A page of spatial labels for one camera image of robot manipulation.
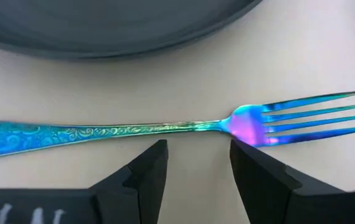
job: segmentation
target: beige table surface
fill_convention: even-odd
[[[0,119],[126,124],[219,119],[241,104],[355,90],[355,1],[264,0],[198,43],[157,56],[63,62],[0,50]],[[355,97],[306,109],[355,104]],[[355,114],[347,111],[317,118]],[[309,130],[355,126],[355,121]],[[220,133],[71,145],[0,158],[0,187],[89,187],[158,139],[169,143],[160,224],[248,223]],[[265,149],[355,190],[355,134]]]

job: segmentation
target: black tool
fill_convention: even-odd
[[[240,141],[232,141],[234,179],[251,224],[355,224],[346,193]]]
[[[0,224],[156,224],[167,159],[162,140],[89,189],[0,189]],[[355,224],[355,192],[240,141],[232,141],[230,160],[251,224]]]

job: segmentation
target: blue fork handle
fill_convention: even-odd
[[[58,126],[0,121],[0,156],[106,138],[216,131],[218,121],[111,126]]]

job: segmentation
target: rainbow fork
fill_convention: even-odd
[[[354,120],[355,116],[294,124],[271,125],[269,123],[351,110],[355,109],[355,105],[290,114],[272,115],[268,114],[268,112],[285,110],[313,103],[321,103],[354,95],[355,91],[352,91],[312,96],[265,105],[243,105],[238,107],[228,118],[215,121],[104,126],[27,124],[0,121],[0,156],[106,138],[187,131],[220,131],[229,133],[237,139],[255,147],[276,146],[280,144],[330,138],[355,133],[355,128],[285,136],[269,136],[268,133],[277,133],[291,129],[350,121]]]

